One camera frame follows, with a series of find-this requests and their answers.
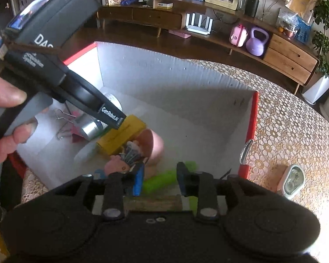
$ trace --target cabinet leg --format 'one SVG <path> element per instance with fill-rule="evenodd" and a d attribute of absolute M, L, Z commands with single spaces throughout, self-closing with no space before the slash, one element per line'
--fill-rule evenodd
<path fill-rule="evenodd" d="M 295 89 L 295 92 L 294 92 L 294 95 L 296 95 L 297 90 L 299 89 L 299 86 L 300 86 L 300 84 L 297 84 L 296 89 Z"/>

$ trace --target black speaker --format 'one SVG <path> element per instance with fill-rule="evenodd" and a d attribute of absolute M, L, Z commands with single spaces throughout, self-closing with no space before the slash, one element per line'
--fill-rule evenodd
<path fill-rule="evenodd" d="M 259 3 L 259 0 L 246 0 L 244 14 L 254 18 L 256 16 Z"/>

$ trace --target floral tablecloth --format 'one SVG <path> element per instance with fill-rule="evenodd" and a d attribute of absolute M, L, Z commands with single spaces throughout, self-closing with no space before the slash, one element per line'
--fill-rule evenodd
<path fill-rule="evenodd" d="M 260 94 L 255 142 L 249 154 L 249 179 L 276 190 L 288 165 L 299 164 L 306 186 L 293 201 L 309 208 L 321 223 L 321 234 L 311 254 L 329 263 L 329 123 L 310 106 L 278 85 L 253 73 L 224 64 L 189 60 L 229 75 Z M 22 201 L 47 191 L 26 173 Z"/>

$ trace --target white device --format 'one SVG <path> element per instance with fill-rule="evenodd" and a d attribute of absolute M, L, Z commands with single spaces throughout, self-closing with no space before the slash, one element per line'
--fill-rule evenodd
<path fill-rule="evenodd" d="M 304 187 L 305 182 L 306 178 L 302 168 L 291 164 L 278 184 L 277 193 L 290 200 Z"/>
<path fill-rule="evenodd" d="M 196 32 L 202 35 L 209 35 L 211 33 L 213 19 L 211 19 L 210 17 L 207 17 L 206 25 L 204 28 L 201 27 L 202 15 L 199 16 L 197 26 L 194 25 L 195 13 L 191 15 L 191 24 L 189 24 L 189 20 L 190 20 L 190 14 L 187 14 L 185 26 L 188 31 Z"/>

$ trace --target wooden floor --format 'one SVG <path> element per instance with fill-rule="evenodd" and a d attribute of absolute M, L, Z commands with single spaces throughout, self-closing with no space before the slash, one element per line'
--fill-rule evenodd
<path fill-rule="evenodd" d="M 162 30 L 144 25 L 112 22 L 105 30 L 82 28 L 63 46 L 62 60 L 94 41 L 114 42 L 165 53 L 183 59 L 201 59 L 241 68 L 259 75 L 293 93 L 297 83 L 278 71 L 238 52 L 228 55 L 229 49 L 195 37 L 183 39 Z"/>

